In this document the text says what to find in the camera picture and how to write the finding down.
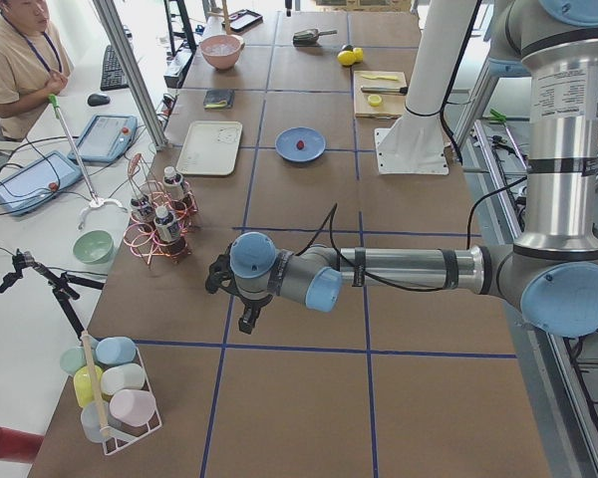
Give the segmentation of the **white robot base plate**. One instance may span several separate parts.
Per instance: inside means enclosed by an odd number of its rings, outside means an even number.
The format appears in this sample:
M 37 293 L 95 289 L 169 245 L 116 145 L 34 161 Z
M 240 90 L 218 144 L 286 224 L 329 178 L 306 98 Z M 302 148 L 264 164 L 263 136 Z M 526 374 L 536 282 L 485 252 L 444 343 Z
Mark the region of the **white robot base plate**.
M 477 16 L 475 0 L 430 3 L 405 99 L 391 128 L 377 128 L 381 174 L 446 175 L 442 109 Z

